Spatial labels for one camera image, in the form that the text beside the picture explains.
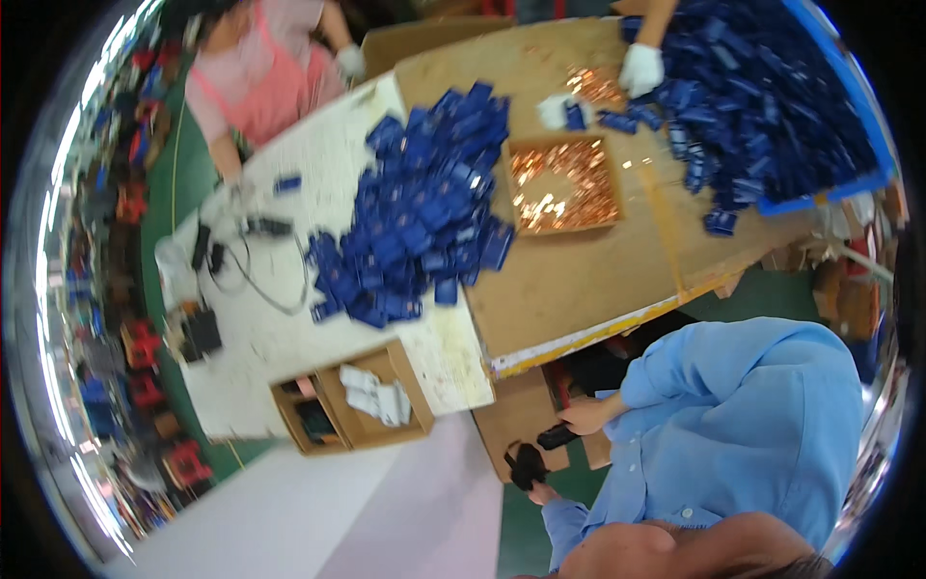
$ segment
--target black cable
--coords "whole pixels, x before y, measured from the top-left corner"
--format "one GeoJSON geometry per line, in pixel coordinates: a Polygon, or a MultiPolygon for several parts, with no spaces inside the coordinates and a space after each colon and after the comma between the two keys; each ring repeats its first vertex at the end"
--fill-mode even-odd
{"type": "MultiPolygon", "coordinates": [[[[225,245],[225,253],[230,254],[232,252],[232,249],[229,247],[228,244],[224,244],[224,245],[225,245]]],[[[244,244],[244,250],[247,252],[247,261],[245,262],[244,267],[247,269],[248,275],[250,275],[251,273],[251,248],[248,246],[247,243],[244,244]]],[[[224,265],[227,261],[228,260],[225,258],[225,256],[222,256],[222,264],[224,265]]],[[[211,268],[211,260],[210,260],[210,263],[206,265],[206,269],[209,270],[209,277],[212,278],[212,283],[216,286],[216,289],[218,289],[219,292],[223,294],[224,296],[237,297],[237,296],[240,296],[244,292],[245,289],[247,289],[247,286],[248,286],[247,277],[244,277],[244,279],[242,279],[241,285],[238,285],[237,287],[229,289],[227,287],[222,287],[222,284],[219,283],[219,280],[216,279],[216,274],[212,271],[212,268],[211,268]]]]}
{"type": "Polygon", "coordinates": [[[295,241],[296,248],[299,250],[299,261],[302,263],[303,286],[302,286],[302,293],[299,296],[298,303],[292,307],[286,307],[282,305],[280,302],[270,297],[266,292],[264,292],[264,290],[260,289],[260,287],[254,281],[254,278],[251,276],[251,272],[250,272],[251,270],[251,258],[250,258],[251,248],[248,245],[247,239],[244,237],[243,234],[241,234],[241,240],[244,242],[244,249],[247,251],[247,256],[248,256],[247,271],[245,271],[245,268],[242,267],[241,260],[238,259],[238,256],[235,255],[235,253],[232,251],[232,249],[227,244],[226,244],[225,251],[226,253],[231,255],[231,259],[233,259],[235,265],[238,266],[238,271],[240,271],[241,274],[244,276],[244,280],[247,282],[247,284],[249,284],[252,288],[254,288],[254,291],[257,292],[257,295],[260,296],[265,302],[267,302],[269,306],[276,309],[280,313],[285,314],[287,316],[296,316],[300,314],[303,311],[303,309],[305,309],[306,307],[306,301],[308,300],[308,288],[311,285],[311,283],[309,282],[308,265],[306,264],[306,259],[305,259],[306,251],[303,248],[302,243],[299,241],[299,236],[294,234],[293,240],[295,241]]]}

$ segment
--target copper pieces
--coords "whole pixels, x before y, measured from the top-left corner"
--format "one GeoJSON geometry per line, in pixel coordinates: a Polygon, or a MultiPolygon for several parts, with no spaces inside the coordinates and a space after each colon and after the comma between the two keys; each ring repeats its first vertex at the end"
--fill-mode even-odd
{"type": "Polygon", "coordinates": [[[618,70],[614,67],[583,69],[569,67],[566,88],[590,103],[623,104],[626,96],[618,87],[618,70]]]}
{"type": "Polygon", "coordinates": [[[569,230],[615,220],[619,210],[606,160],[600,139],[523,150],[513,155],[511,175],[517,189],[514,205],[521,227],[535,232],[569,230]],[[567,179],[570,186],[528,185],[550,174],[567,179]]]}

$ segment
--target cardboard box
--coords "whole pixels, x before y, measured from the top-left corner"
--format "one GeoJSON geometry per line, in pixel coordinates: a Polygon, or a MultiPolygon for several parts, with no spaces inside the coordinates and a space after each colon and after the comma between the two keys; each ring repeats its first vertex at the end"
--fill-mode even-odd
{"type": "Polygon", "coordinates": [[[337,442],[332,441],[326,445],[315,445],[309,440],[296,413],[295,405],[315,398],[283,390],[285,384],[301,376],[275,384],[271,390],[277,408],[280,409],[290,436],[304,455],[345,452],[415,440],[427,436],[434,426],[431,407],[421,391],[421,386],[408,361],[401,340],[393,340],[385,346],[304,375],[314,377],[313,385],[315,385],[317,400],[325,410],[339,439],[337,442]],[[371,371],[383,384],[394,380],[402,383],[408,400],[411,402],[412,411],[409,423],[392,428],[365,412],[347,406],[346,391],[340,378],[342,364],[350,364],[361,370],[371,371]]]}
{"type": "Polygon", "coordinates": [[[460,16],[397,24],[370,31],[360,45],[367,61],[367,78],[392,70],[397,62],[434,48],[502,31],[515,25],[513,18],[460,16]]]}
{"type": "Polygon", "coordinates": [[[833,331],[849,340],[868,341],[881,317],[881,287],[877,282],[843,280],[836,307],[833,331]]]}
{"type": "MultiPolygon", "coordinates": [[[[508,447],[518,441],[535,444],[539,433],[559,422],[553,396],[540,368],[495,383],[495,403],[475,409],[472,416],[503,483],[511,482],[511,469],[505,462],[508,447]]],[[[550,471],[569,466],[565,447],[540,449],[540,454],[550,471]]]]}
{"type": "Polygon", "coordinates": [[[845,266],[840,261],[824,261],[814,273],[813,300],[824,320],[836,320],[839,288],[845,279],[845,266]]]}
{"type": "Polygon", "coordinates": [[[511,203],[514,208],[515,229],[517,229],[518,232],[522,235],[548,235],[552,233],[570,233],[597,229],[601,227],[612,227],[618,221],[623,219],[623,204],[620,198],[620,179],[618,176],[618,165],[614,160],[613,153],[607,145],[607,140],[600,136],[578,134],[575,132],[552,132],[547,136],[534,137],[532,139],[509,139],[505,144],[502,144],[501,162],[503,163],[503,168],[505,169],[508,192],[511,196],[511,203]],[[552,195],[554,198],[553,203],[555,204],[559,199],[566,198],[570,195],[572,190],[572,183],[569,181],[569,178],[566,175],[555,174],[551,170],[545,170],[538,176],[525,183],[524,186],[518,188],[518,186],[515,184],[515,178],[512,175],[512,158],[518,153],[531,150],[544,150],[557,145],[565,145],[570,143],[594,142],[598,142],[602,151],[605,153],[605,168],[607,169],[608,174],[608,184],[611,190],[611,194],[614,198],[614,204],[618,210],[617,216],[610,220],[605,220],[600,223],[594,223],[591,225],[583,225],[581,227],[569,227],[562,229],[551,228],[541,230],[533,230],[525,227],[521,222],[519,203],[536,203],[543,199],[545,195],[552,195]]]}

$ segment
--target woman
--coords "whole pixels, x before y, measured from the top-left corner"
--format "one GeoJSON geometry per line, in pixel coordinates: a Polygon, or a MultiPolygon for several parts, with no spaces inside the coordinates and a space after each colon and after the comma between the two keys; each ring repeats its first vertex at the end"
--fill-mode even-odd
{"type": "Polygon", "coordinates": [[[341,73],[364,61],[337,4],[322,0],[216,0],[203,14],[186,100],[222,178],[241,173],[232,129],[261,147],[344,93],[341,73]],[[308,35],[320,28],[335,61],[308,35]]]}

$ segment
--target glove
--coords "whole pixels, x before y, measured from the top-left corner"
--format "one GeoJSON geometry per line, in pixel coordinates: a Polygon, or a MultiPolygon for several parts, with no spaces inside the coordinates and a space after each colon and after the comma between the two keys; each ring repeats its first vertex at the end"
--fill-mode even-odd
{"type": "Polygon", "coordinates": [[[363,59],[363,53],[356,44],[345,46],[338,51],[335,60],[341,73],[348,79],[363,79],[367,76],[367,63],[363,59]]]}
{"type": "Polygon", "coordinates": [[[624,57],[618,84],[630,98],[637,98],[658,87],[665,74],[661,50],[646,44],[631,44],[624,57]]]}

